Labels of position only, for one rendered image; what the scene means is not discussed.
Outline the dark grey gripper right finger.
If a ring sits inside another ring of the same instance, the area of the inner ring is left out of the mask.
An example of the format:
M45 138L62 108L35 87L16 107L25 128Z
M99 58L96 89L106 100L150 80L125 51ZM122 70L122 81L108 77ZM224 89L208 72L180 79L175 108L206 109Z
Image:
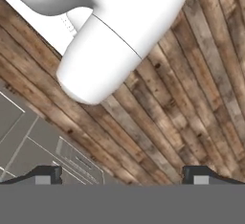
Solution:
M182 171L182 183L185 185L245 185L245 182L222 176L207 166L183 166Z

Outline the pale grey drawer front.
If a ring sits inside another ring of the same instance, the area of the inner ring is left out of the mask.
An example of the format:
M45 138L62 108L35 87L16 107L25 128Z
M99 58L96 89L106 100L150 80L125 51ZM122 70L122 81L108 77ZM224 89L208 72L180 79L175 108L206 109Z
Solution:
M79 176L84 177L91 184L104 184L102 170L62 137L57 141L56 154L66 161Z

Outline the grey cabinet run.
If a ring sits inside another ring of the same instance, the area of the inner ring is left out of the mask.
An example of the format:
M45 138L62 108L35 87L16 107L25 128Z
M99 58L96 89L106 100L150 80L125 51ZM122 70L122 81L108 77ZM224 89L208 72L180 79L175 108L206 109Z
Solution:
M0 181L24 175L37 166L46 165L62 167L64 184L96 185L79 176L56 154L60 137L71 144L60 130L48 124L10 85L0 79ZM101 170L104 185L120 182Z

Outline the white rounded cylinder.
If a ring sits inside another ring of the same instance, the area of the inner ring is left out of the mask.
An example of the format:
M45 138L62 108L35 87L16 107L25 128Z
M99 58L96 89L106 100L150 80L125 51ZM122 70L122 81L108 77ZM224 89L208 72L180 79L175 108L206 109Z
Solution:
M45 16L65 13L77 34L56 70L72 100L112 95L166 34L186 0L20 0Z

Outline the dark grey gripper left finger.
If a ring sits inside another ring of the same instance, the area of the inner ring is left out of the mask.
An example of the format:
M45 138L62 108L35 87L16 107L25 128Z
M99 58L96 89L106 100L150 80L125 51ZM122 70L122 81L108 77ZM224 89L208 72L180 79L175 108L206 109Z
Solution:
M0 185L33 184L61 185L63 183L61 166L37 166L28 173L0 182Z

